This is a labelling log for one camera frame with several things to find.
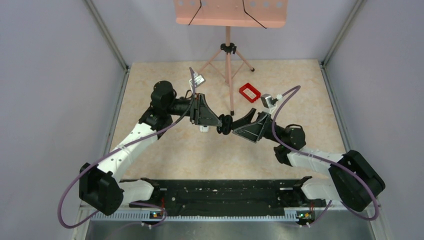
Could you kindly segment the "white earbud charging case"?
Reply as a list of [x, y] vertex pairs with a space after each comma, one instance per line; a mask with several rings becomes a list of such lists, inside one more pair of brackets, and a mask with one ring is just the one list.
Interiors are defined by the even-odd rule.
[[208, 133], [209, 132], [209, 129], [210, 129], [210, 127], [209, 126], [206, 126], [206, 125], [199, 126], [199, 131], [201, 133]]

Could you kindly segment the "black oval case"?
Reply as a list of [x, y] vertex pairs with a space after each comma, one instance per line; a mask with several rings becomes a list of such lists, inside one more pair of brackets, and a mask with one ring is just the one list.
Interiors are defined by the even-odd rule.
[[231, 115], [221, 114], [219, 117], [222, 125], [216, 127], [218, 134], [229, 135], [232, 131], [233, 117]]

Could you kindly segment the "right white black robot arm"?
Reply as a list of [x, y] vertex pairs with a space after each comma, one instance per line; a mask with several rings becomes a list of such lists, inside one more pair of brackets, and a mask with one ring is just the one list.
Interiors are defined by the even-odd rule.
[[277, 161], [290, 167], [300, 167], [326, 175], [326, 179], [309, 178], [293, 192], [299, 206], [307, 206], [314, 199], [341, 202], [354, 212], [369, 205], [378, 207], [377, 196], [386, 188], [385, 182], [356, 150], [331, 153], [306, 146], [306, 134], [301, 125], [277, 125], [268, 112], [251, 109], [244, 117], [231, 121], [232, 132], [257, 143], [267, 139], [278, 143], [273, 148]]

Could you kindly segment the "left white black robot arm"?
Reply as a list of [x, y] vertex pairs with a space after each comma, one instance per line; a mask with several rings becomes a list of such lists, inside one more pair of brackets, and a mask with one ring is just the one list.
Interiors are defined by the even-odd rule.
[[113, 214], [124, 200], [119, 187], [126, 170], [141, 153], [175, 126], [172, 116], [181, 121], [189, 117], [192, 124], [222, 127], [223, 121], [209, 108], [203, 93], [188, 99], [177, 97], [169, 81], [159, 81], [150, 95], [150, 105], [125, 139], [98, 163], [80, 168], [79, 197], [106, 216]]

